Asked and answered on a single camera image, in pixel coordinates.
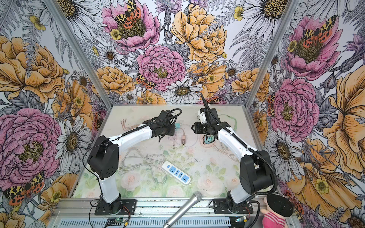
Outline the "teal charger with black cable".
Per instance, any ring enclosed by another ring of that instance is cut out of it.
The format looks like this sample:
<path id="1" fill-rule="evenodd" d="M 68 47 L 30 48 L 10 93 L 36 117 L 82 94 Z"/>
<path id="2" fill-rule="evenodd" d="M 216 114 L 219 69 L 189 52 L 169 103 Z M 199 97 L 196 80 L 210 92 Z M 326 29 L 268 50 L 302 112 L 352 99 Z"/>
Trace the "teal charger with black cable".
<path id="1" fill-rule="evenodd" d="M 204 144 L 210 144 L 210 143 L 213 143 L 215 142 L 215 136 L 213 135 L 205 135 L 203 137 L 203 143 Z"/>

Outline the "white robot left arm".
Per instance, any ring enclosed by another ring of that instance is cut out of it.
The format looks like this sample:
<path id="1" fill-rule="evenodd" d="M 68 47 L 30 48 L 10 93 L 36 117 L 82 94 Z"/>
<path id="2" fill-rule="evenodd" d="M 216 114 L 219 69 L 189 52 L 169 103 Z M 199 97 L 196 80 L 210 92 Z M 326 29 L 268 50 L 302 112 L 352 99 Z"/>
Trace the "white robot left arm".
<path id="1" fill-rule="evenodd" d="M 96 175 L 101 189 L 101 199 L 107 205 L 120 203 L 120 193 L 116 184 L 116 172 L 119 168 L 119 153 L 145 140 L 175 133 L 175 123 L 182 114 L 179 108 L 163 110 L 159 116 L 142 122 L 139 126 L 116 136 L 108 138 L 104 135 L 96 140 L 87 158 L 91 172 Z"/>

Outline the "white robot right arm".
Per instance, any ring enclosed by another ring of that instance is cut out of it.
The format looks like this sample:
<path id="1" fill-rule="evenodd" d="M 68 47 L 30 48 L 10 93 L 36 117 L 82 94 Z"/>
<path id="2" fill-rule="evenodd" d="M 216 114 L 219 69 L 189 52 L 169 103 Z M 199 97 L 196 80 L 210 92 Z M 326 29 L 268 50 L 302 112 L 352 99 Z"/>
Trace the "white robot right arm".
<path id="1" fill-rule="evenodd" d="M 257 150 L 241 139 L 227 122 L 222 122 L 215 108 L 207 104 L 199 110 L 199 121 L 192 126 L 195 134 L 205 138 L 213 136 L 239 159 L 239 181 L 236 188 L 227 193 L 226 202 L 234 208 L 257 196 L 273 194 L 278 187 L 276 172 L 265 150 Z"/>

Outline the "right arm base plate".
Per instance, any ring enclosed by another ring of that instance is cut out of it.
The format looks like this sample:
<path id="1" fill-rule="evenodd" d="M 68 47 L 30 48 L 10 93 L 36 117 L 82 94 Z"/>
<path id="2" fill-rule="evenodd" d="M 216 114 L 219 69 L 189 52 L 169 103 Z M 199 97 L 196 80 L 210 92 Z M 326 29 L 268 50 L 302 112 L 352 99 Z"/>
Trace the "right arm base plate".
<path id="1" fill-rule="evenodd" d="M 244 201 L 235 203 L 230 199 L 213 199 L 213 210 L 215 214 L 252 214 L 252 204 Z"/>

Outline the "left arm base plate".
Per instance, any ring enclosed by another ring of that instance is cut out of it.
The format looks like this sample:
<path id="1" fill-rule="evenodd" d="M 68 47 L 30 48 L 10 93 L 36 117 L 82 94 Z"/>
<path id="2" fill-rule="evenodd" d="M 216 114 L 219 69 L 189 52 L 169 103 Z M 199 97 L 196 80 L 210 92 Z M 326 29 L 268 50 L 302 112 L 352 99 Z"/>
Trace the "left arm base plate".
<path id="1" fill-rule="evenodd" d="M 106 203 L 103 199 L 97 204 L 95 215 L 134 215 L 136 199 L 116 199 L 112 203 Z"/>

